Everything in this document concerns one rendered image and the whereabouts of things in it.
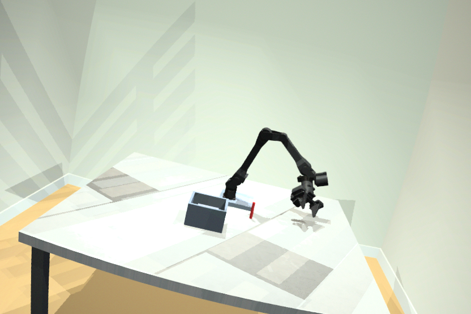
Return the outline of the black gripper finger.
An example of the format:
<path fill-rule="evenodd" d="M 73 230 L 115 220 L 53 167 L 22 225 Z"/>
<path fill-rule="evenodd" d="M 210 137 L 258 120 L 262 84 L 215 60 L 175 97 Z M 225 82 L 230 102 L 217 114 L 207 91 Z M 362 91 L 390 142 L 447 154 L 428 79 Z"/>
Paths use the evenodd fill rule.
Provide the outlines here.
<path fill-rule="evenodd" d="M 299 192 L 299 193 L 295 194 L 294 197 L 296 199 L 298 199 L 298 201 L 301 205 L 301 208 L 304 209 L 305 204 L 306 204 L 307 193 L 305 191 L 302 191 L 302 192 Z"/>
<path fill-rule="evenodd" d="M 319 208 L 321 208 L 322 206 L 320 204 L 316 204 L 314 205 L 313 207 L 309 208 L 311 210 L 311 213 L 312 213 L 312 217 L 314 218 L 319 210 Z"/>

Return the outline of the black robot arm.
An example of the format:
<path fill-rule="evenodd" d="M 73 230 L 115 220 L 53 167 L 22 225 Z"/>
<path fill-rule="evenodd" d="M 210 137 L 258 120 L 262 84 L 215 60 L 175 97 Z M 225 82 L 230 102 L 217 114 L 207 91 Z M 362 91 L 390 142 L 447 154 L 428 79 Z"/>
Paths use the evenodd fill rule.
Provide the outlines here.
<path fill-rule="evenodd" d="M 301 175 L 303 175 L 297 177 L 298 183 L 301 182 L 301 185 L 305 183 L 311 183 L 313 185 L 312 182 L 314 181 L 314 184 L 317 187 L 328 186 L 327 173 L 315 173 L 315 170 L 311 167 L 311 164 L 301 156 L 286 133 L 274 131 L 268 127 L 265 127 L 259 132 L 256 143 L 242 166 L 234 173 L 231 178 L 226 181 L 225 192 L 222 196 L 223 198 L 236 200 L 237 186 L 240 186 L 245 182 L 245 179 L 249 175 L 247 174 L 248 168 L 268 140 L 281 141 L 283 143 L 284 147 L 295 161 Z"/>

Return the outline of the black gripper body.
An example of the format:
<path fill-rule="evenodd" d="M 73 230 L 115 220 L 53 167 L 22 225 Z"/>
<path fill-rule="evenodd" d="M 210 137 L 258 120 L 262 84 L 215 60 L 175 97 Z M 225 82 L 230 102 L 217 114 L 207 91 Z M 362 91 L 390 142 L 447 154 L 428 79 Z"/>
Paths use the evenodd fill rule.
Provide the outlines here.
<path fill-rule="evenodd" d="M 297 187 L 295 187 L 294 189 L 292 189 L 292 195 L 294 196 L 295 194 L 299 193 L 299 192 L 302 192 L 302 191 L 305 191 L 307 193 L 307 198 L 306 198 L 306 202 L 310 203 L 309 207 L 313 207 L 314 205 L 316 204 L 320 204 L 322 207 L 324 207 L 324 203 L 321 202 L 320 200 L 313 200 L 313 198 L 316 197 L 316 195 L 314 194 L 314 190 L 315 188 L 313 187 L 313 185 L 311 183 L 305 183 L 303 185 L 299 185 Z M 321 207 L 321 208 L 322 208 Z M 319 209 L 321 209 L 319 208 Z"/>

